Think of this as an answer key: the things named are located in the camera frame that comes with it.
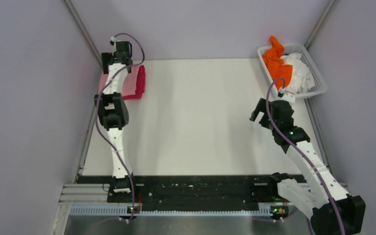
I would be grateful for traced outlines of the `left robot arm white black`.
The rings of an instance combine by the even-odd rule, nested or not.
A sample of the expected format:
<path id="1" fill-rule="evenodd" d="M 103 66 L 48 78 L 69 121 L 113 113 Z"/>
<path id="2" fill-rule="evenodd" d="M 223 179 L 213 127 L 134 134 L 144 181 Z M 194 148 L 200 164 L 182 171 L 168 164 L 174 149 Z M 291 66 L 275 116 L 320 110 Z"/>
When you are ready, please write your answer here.
<path id="1" fill-rule="evenodd" d="M 113 52 L 101 54 L 107 80 L 100 89 L 101 96 L 96 96 L 94 101 L 98 104 L 99 123 L 105 129 L 104 139 L 112 151 L 113 179 L 109 191 L 111 194 L 118 193 L 125 202 L 132 202 L 138 190 L 130 182 L 132 169 L 124 150 L 123 128 L 129 123 L 129 112 L 121 93 L 133 64 L 132 44 L 129 41 L 111 41 L 111 44 Z"/>

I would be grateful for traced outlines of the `pink t shirt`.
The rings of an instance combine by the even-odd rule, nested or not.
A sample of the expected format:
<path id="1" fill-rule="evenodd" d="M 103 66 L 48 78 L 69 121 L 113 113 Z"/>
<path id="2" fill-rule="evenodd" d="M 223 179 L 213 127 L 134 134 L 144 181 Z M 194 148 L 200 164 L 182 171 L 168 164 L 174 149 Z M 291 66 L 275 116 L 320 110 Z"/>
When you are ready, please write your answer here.
<path id="1" fill-rule="evenodd" d="M 103 87 L 111 80 L 113 75 L 125 67 L 123 64 L 113 64 L 108 67 L 108 73 L 102 74 L 98 87 L 100 92 Z M 112 92 L 121 93 L 123 97 L 137 94 L 137 78 L 140 70 L 140 66 L 133 66 L 129 73 L 127 69 L 122 70 L 113 80 L 113 82 L 104 90 L 105 94 Z"/>

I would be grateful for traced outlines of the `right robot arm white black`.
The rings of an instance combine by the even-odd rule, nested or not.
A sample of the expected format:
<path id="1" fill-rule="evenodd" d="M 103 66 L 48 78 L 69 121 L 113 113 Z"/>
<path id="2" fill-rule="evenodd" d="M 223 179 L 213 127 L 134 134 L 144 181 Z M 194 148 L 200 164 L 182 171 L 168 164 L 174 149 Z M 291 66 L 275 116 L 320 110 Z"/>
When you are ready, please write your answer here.
<path id="1" fill-rule="evenodd" d="M 271 131 L 274 142 L 292 160 L 310 188 L 303 188 L 287 173 L 270 177 L 268 197 L 286 199 L 309 220 L 316 235 L 356 235 L 361 232 L 366 203 L 351 195 L 331 174 L 318 156 L 306 131 L 294 124 L 292 100 L 285 97 L 268 101 L 261 98 L 250 121 L 263 116 L 259 124 Z"/>

